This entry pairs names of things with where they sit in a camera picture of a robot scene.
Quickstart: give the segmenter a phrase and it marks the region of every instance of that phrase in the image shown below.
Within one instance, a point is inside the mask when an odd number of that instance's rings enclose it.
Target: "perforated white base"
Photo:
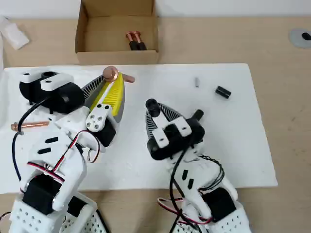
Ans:
[[[66,220],[63,223],[63,226],[60,233],[73,233],[70,231],[72,225],[76,221],[76,217],[72,216],[71,214],[66,214]],[[104,224],[102,223],[101,218],[95,212],[86,223],[84,228],[80,233],[109,233],[109,231],[105,228]]]
[[[249,222],[243,206],[237,201],[235,202],[237,210],[229,214],[222,220],[207,225],[208,233],[251,233]],[[185,224],[178,224],[174,233],[198,233],[192,227]]]
[[[14,201],[10,220],[12,222],[9,233],[56,233],[62,224],[65,211],[53,212],[49,215],[35,210],[22,201],[19,194]]]

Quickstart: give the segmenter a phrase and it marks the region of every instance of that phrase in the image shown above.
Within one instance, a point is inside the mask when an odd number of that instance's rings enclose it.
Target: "white wall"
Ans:
[[[0,0],[0,15],[75,18],[79,0]],[[311,0],[156,0],[164,17],[311,15]]]

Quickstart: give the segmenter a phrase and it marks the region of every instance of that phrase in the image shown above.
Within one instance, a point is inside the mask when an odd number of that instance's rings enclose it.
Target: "small black part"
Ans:
[[[309,33],[302,33],[302,38],[304,38],[305,40],[311,40],[311,35]]]
[[[82,208],[86,205],[86,202],[73,196],[68,204],[67,212],[75,217],[78,217]]]
[[[52,142],[57,142],[58,141],[58,137],[52,137],[52,138],[48,138],[47,140],[45,140],[45,143],[52,143]]]
[[[201,109],[198,109],[195,111],[195,113],[192,115],[191,118],[197,119],[198,121],[201,120],[201,118],[203,117],[204,112]]]
[[[163,160],[166,158],[171,157],[172,155],[184,150],[185,148],[192,144],[198,144],[202,141],[205,130],[200,125],[197,119],[190,118],[187,119],[186,122],[191,128],[192,133],[187,136],[181,136],[180,132],[178,131],[177,127],[172,124],[168,125],[164,129],[164,133],[169,140],[168,146],[164,148],[160,148],[155,140],[154,137],[151,137],[147,142],[147,148],[150,152],[150,155],[155,160]]]
[[[152,117],[158,117],[161,113],[160,105],[155,99],[148,99],[146,101],[146,108]]]
[[[19,83],[19,89],[24,98],[30,102],[38,103],[46,97],[50,99],[45,101],[42,106],[56,111],[58,113],[69,114],[84,104],[84,94],[81,88],[68,83],[51,92],[41,89],[41,79],[31,83]]]
[[[99,132],[94,132],[93,134],[98,138],[104,147],[107,147],[116,135],[116,130],[112,126],[111,122],[106,119],[104,128]]]
[[[110,233],[111,231],[110,231],[109,228],[107,227],[107,224],[105,223],[104,218],[103,218],[103,215],[101,214],[101,212],[97,209],[97,210],[96,210],[96,213],[98,214],[98,217],[99,217],[99,219],[101,220],[101,222],[102,222],[102,224],[103,224],[103,226],[104,226],[104,228],[105,228],[105,231],[106,231],[107,233]]]
[[[56,73],[56,72],[54,72],[54,71],[43,72],[43,73],[41,74],[41,80],[50,78],[50,77],[52,77],[52,76],[54,76],[54,75],[56,75],[56,74],[58,74],[58,73]]]
[[[137,41],[131,41],[131,42],[130,42],[130,48],[131,48],[131,50],[133,50],[133,51],[139,50]]]
[[[228,99],[231,95],[231,92],[224,89],[223,87],[221,86],[218,86],[216,91],[215,91],[217,94],[221,95],[222,97],[225,97],[226,99]]]
[[[202,198],[209,206],[214,222],[218,222],[237,209],[230,194],[224,188],[217,188],[204,194]]]
[[[23,202],[44,215],[53,212],[52,202],[59,192],[61,184],[44,174],[34,177],[27,187]]]
[[[40,149],[40,150],[38,150],[38,154],[45,154],[45,153],[49,153],[49,152],[51,152],[52,150],[51,150],[51,148],[49,147],[49,148],[44,148],[44,149]]]
[[[183,179],[183,181],[186,180],[187,175],[188,175],[188,170],[184,170],[183,175],[182,175],[182,177],[181,177],[181,178]]]
[[[192,189],[192,186],[193,186],[193,182],[194,182],[194,179],[189,179],[189,183],[188,183],[188,189]]]
[[[139,42],[139,43],[138,43],[138,48],[139,48],[139,50],[141,50],[141,51],[147,50],[147,47],[146,47],[146,45],[145,45],[144,42]]]

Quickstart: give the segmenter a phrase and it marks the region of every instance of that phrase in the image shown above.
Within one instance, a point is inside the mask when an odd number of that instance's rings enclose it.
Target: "cable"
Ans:
[[[172,227],[171,227],[171,229],[170,229],[170,233],[173,233],[173,232],[174,232],[174,229],[175,229],[175,227],[176,227],[176,225],[177,225],[178,219],[179,219],[179,215],[176,216],[176,219],[175,219],[175,221],[174,221],[174,223],[173,223],[173,225],[172,225]]]
[[[17,127],[17,133],[14,135],[13,140],[12,140],[12,160],[13,160],[13,165],[14,169],[16,172],[16,175],[18,177],[18,180],[21,180],[20,172],[16,163],[16,157],[15,157],[15,143],[16,143],[16,138],[18,135],[22,134],[21,132],[21,125],[23,124],[24,120],[27,118],[27,116],[30,115],[35,109],[37,109],[41,104],[43,104],[45,101],[47,101],[50,97],[44,98],[42,101],[36,103],[34,106],[32,106],[25,114],[21,117],[21,119],[18,122],[18,127]]]
[[[198,226],[194,226],[190,220],[188,220],[182,213],[182,211],[178,208],[175,198],[174,198],[174,194],[173,194],[173,183],[174,183],[174,177],[175,177],[175,173],[177,171],[177,168],[181,162],[181,160],[183,159],[183,157],[185,156],[186,152],[188,150],[188,147],[186,147],[183,152],[181,153],[180,157],[178,158],[176,164],[173,167],[173,171],[171,174],[171,179],[170,179],[170,198],[172,200],[172,204],[175,208],[175,210],[177,211],[178,215],[186,222],[188,223],[188,225],[190,225],[192,228],[194,228],[195,230],[197,230],[199,233],[202,233],[200,228]]]
[[[165,210],[173,213],[173,214],[176,214],[178,215],[177,211],[176,210],[173,210],[172,208],[168,207],[167,205],[165,205],[163,202],[167,202],[167,201],[171,201],[171,200],[167,200],[167,199],[164,199],[164,198],[158,198],[157,199],[158,201],[158,204]],[[183,201],[183,198],[175,198],[175,201]],[[198,222],[198,221],[195,221],[191,218],[189,218],[188,216],[185,216],[185,218],[187,218],[189,221],[191,221],[192,223],[194,224],[197,224],[197,225],[206,225],[208,223],[210,223],[213,218],[210,217],[210,218],[203,218],[203,217],[199,217],[199,219],[202,221],[202,222]]]
[[[60,182],[62,182],[62,183],[65,181],[64,178],[60,177],[59,175],[55,174],[54,172],[52,172],[52,171],[46,169],[45,167],[43,167],[43,166],[41,166],[41,165],[39,165],[39,164],[36,164],[36,163],[33,163],[33,162],[28,162],[27,164],[30,165],[30,166],[34,166],[34,167],[36,167],[37,169],[39,169],[39,170],[41,170],[41,171],[43,171],[43,172],[46,172],[46,173],[50,174],[51,176],[53,176],[54,178],[58,179],[58,180],[59,180]]]
[[[14,135],[14,137],[13,137],[13,141],[12,141],[12,160],[13,160],[13,165],[14,165],[14,169],[15,169],[16,175],[18,177],[18,180],[20,181],[21,180],[21,176],[20,176],[20,172],[19,172],[19,169],[18,169],[18,166],[17,166],[17,163],[16,163],[16,158],[15,158],[15,143],[16,143],[16,138],[17,138],[17,136],[19,134],[20,133],[17,132]]]
[[[201,158],[205,159],[205,160],[209,160],[211,162],[216,163],[219,166],[219,173],[218,176],[216,177],[216,179],[207,187],[202,187],[199,188],[199,191],[208,191],[208,190],[212,190],[214,189],[216,186],[218,186],[221,181],[223,180],[223,178],[225,177],[225,171],[223,166],[221,165],[221,163],[219,163],[216,159],[212,159],[209,156],[206,155],[201,155]]]
[[[0,222],[1,222],[1,220],[5,217],[5,216],[7,216],[8,214],[10,214],[11,212],[5,212],[4,214],[2,214],[1,216],[0,216]]]
[[[94,162],[97,160],[98,155],[99,155],[99,153],[100,153],[100,149],[101,149],[101,145],[100,145],[99,140],[98,140],[97,137],[95,137],[90,131],[81,130],[81,131],[78,132],[78,133],[76,134],[76,136],[73,138],[73,140],[72,140],[72,142],[69,144],[67,150],[66,150],[65,153],[62,155],[62,157],[58,160],[58,162],[56,163],[56,165],[54,166],[54,168],[51,170],[51,172],[55,172],[55,171],[59,168],[59,166],[62,164],[63,160],[65,159],[66,153],[68,152],[68,150],[69,150],[70,148],[72,148],[72,147],[77,143],[78,137],[79,137],[79,136],[81,135],[81,133],[83,133],[83,132],[86,132],[86,133],[91,134],[91,135],[93,136],[93,138],[94,138],[94,139],[96,140],[96,142],[97,142],[97,153],[96,153],[96,156],[95,156],[94,160],[92,160],[92,161],[90,160],[90,151],[91,151],[91,149],[88,151],[87,160],[88,160],[90,163],[94,163]]]

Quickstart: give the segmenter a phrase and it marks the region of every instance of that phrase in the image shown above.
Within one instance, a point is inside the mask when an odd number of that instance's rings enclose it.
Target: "black wire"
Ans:
[[[176,204],[176,201],[175,201],[175,197],[174,197],[174,194],[173,194],[173,183],[174,183],[174,177],[175,177],[175,173],[177,171],[177,168],[181,162],[181,160],[183,159],[183,157],[185,156],[186,152],[188,150],[188,147],[186,147],[183,152],[181,153],[180,157],[178,158],[174,168],[173,168],[173,171],[172,171],[172,174],[171,174],[171,179],[170,179],[170,198],[171,198],[171,201],[172,201],[172,204],[175,208],[175,210],[177,211],[177,216],[180,216],[189,226],[191,226],[192,228],[194,228],[195,230],[199,231],[200,233],[201,230],[200,228],[197,226],[195,227],[191,222],[190,220],[188,220],[184,214],[182,213],[182,210],[178,208],[177,204]]]
[[[7,216],[8,214],[10,214],[11,212],[5,212],[4,214],[2,214],[1,216],[0,216],[0,222],[1,222],[1,220],[5,217],[5,216]]]
[[[212,159],[209,156],[206,155],[201,155],[201,158],[205,159],[205,160],[209,160],[211,162],[216,163],[219,166],[219,173],[218,176],[216,177],[216,179],[207,187],[203,187],[203,188],[199,188],[199,191],[208,191],[211,190],[213,188],[215,188],[217,185],[219,185],[221,183],[221,181],[223,180],[223,178],[225,177],[225,171],[224,168],[222,166],[221,163],[219,163],[216,159]]]
[[[178,219],[179,219],[179,215],[177,215],[177,217],[176,217],[176,219],[175,219],[175,221],[174,221],[174,223],[173,223],[173,225],[172,225],[172,227],[171,227],[171,229],[170,229],[170,233],[173,233],[174,232],[174,229],[175,229],[175,227],[176,227],[176,225],[177,225],[177,221],[178,221]]]
[[[12,160],[13,160],[13,165],[14,165],[14,169],[15,172],[17,174],[18,180],[21,180],[21,176],[20,176],[20,172],[16,163],[16,157],[15,157],[15,143],[16,143],[16,138],[18,135],[22,134],[21,132],[21,125],[23,124],[24,120],[30,115],[30,113],[32,113],[35,109],[37,109],[41,104],[43,104],[45,101],[47,101],[50,97],[46,97],[44,98],[42,101],[36,103],[34,106],[32,106],[27,112],[25,112],[25,114],[21,117],[21,119],[18,122],[18,126],[17,126],[17,133],[14,135],[13,137],[13,141],[12,141]]]
[[[15,169],[15,172],[17,174],[18,180],[20,181],[21,180],[21,176],[20,176],[20,172],[19,172],[19,169],[18,169],[18,166],[17,166],[17,163],[16,163],[16,158],[15,158],[15,142],[16,142],[16,138],[17,138],[17,136],[19,134],[20,133],[17,132],[14,135],[14,137],[13,137],[13,141],[12,141],[12,160],[13,160],[13,165],[14,165],[14,169]]]

